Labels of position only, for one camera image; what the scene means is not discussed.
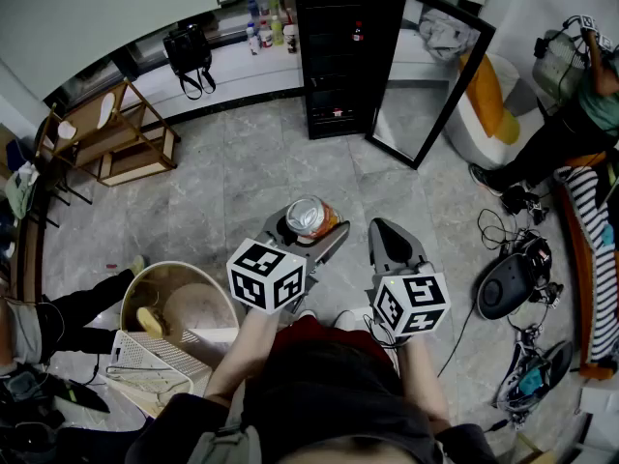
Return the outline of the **white crumpled cloth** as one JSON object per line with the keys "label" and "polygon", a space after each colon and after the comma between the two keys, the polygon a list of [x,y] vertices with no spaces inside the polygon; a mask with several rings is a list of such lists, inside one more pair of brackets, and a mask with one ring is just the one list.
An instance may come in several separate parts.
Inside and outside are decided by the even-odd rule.
{"label": "white crumpled cloth", "polygon": [[430,55],[442,62],[470,51],[480,36],[478,30],[436,9],[422,14],[419,34]]}

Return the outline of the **striped black white cloth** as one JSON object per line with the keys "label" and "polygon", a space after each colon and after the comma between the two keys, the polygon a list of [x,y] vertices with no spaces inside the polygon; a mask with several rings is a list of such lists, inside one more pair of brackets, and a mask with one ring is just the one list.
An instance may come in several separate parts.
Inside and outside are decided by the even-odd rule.
{"label": "striped black white cloth", "polygon": [[619,344],[619,251],[607,205],[596,202],[598,175],[588,166],[555,172],[575,256],[581,364],[598,364]]}

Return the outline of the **black handbag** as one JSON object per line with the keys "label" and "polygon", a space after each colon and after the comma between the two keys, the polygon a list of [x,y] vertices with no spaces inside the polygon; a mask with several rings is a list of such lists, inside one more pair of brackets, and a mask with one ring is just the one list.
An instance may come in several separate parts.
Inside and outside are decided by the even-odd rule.
{"label": "black handbag", "polygon": [[211,46],[197,25],[170,31],[162,43],[170,68],[189,100],[197,101],[204,93],[216,91],[217,84],[210,74]]}

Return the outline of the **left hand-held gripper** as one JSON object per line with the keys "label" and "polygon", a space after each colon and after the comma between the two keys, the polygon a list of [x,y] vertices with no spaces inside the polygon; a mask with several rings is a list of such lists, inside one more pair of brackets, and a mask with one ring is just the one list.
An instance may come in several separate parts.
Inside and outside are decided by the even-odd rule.
{"label": "left hand-held gripper", "polygon": [[[262,237],[266,240],[290,240],[285,206],[267,217]],[[308,259],[327,263],[347,240],[350,222],[336,224],[309,246]],[[233,299],[273,314],[297,302],[306,294],[308,260],[269,244],[246,238],[226,263],[228,284]]]}

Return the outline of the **pale green cloth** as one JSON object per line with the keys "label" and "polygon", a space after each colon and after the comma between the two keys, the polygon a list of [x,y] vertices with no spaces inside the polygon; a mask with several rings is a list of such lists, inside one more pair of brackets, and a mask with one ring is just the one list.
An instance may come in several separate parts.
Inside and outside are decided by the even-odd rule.
{"label": "pale green cloth", "polygon": [[26,161],[13,173],[5,185],[5,194],[14,216],[22,220],[26,216],[35,184],[40,176],[36,166]]}

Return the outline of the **person's right forearm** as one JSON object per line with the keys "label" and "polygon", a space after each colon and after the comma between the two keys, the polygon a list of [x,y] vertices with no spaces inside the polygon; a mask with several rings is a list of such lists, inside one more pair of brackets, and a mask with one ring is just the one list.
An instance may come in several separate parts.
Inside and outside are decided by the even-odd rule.
{"label": "person's right forearm", "polygon": [[437,435],[451,427],[447,398],[433,369],[422,335],[414,335],[398,347],[398,370],[403,393],[427,416],[430,429]]}

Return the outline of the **black glass-door fridge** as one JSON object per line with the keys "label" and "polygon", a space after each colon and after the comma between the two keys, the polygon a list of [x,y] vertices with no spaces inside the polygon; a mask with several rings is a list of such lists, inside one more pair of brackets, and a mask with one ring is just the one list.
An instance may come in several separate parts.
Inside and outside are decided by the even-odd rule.
{"label": "black glass-door fridge", "polygon": [[[360,134],[418,168],[482,62],[494,27],[449,0],[295,5],[309,138]],[[419,34],[422,14],[432,9],[478,30],[474,47],[451,62],[432,57]],[[360,43],[352,40],[357,20],[363,22]]]}

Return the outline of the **person's black shirt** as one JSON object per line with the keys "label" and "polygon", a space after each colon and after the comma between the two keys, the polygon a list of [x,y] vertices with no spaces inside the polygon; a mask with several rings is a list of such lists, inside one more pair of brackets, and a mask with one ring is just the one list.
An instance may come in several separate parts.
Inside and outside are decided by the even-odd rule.
{"label": "person's black shirt", "polygon": [[273,353],[230,408],[174,396],[125,464],[498,464],[480,426],[431,424],[391,366],[303,342]]}

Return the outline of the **white perforated basket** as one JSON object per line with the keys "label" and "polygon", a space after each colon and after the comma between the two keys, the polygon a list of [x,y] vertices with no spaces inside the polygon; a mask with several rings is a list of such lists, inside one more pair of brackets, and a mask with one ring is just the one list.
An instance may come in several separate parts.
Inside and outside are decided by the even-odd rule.
{"label": "white perforated basket", "polygon": [[115,335],[102,379],[151,418],[178,393],[202,395],[212,368],[144,332]]}

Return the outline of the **orange sofa frame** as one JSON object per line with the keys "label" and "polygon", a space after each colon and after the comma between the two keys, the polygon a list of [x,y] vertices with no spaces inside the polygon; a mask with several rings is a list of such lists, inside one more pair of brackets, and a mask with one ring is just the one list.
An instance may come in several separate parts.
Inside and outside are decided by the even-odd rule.
{"label": "orange sofa frame", "polygon": [[619,370],[619,215],[608,209],[619,190],[606,153],[570,159],[555,172],[570,232],[580,312],[579,373],[607,380]]}

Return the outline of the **black oval device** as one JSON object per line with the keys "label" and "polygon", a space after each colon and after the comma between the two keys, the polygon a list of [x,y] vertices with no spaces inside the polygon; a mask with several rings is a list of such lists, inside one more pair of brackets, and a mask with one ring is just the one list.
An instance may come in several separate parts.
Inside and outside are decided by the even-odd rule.
{"label": "black oval device", "polygon": [[514,312],[550,283],[551,266],[551,250],[543,237],[534,236],[503,256],[478,287],[481,316],[497,320]]}

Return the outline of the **black pointed device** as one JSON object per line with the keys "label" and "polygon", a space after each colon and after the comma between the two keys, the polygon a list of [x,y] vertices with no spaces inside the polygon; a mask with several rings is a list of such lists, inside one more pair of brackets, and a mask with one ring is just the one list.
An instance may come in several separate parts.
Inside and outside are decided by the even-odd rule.
{"label": "black pointed device", "polygon": [[100,413],[110,413],[107,404],[95,391],[74,381],[53,377],[50,389],[54,396],[65,401]]}

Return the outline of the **wooden shelf rack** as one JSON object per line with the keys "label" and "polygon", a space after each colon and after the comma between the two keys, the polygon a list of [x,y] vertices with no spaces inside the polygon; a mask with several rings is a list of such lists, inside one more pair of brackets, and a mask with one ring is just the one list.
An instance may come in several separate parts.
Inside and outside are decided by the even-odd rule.
{"label": "wooden shelf rack", "polygon": [[[108,92],[116,96],[115,108],[107,124],[98,130],[101,101]],[[76,127],[73,139],[58,137],[62,121]],[[111,188],[175,169],[174,151],[180,141],[180,135],[124,78],[64,115],[51,109],[36,155],[49,155]]]}

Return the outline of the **orange drink can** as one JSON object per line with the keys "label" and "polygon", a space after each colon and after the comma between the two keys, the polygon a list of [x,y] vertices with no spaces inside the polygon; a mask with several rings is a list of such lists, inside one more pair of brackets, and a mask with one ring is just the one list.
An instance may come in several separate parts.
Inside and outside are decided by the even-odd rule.
{"label": "orange drink can", "polygon": [[341,214],[315,195],[305,195],[287,209],[285,222],[297,236],[315,240],[343,222]]}

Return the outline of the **person's red shorts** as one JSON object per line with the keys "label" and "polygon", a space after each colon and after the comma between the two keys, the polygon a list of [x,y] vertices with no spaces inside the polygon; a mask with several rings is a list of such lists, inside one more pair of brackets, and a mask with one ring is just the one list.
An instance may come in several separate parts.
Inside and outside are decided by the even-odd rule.
{"label": "person's red shorts", "polygon": [[310,315],[301,317],[278,332],[271,352],[275,353],[284,348],[311,341],[326,341],[345,345],[381,361],[390,368],[394,367],[391,358],[372,338],[370,333],[362,330],[345,331],[336,327],[325,327]]}

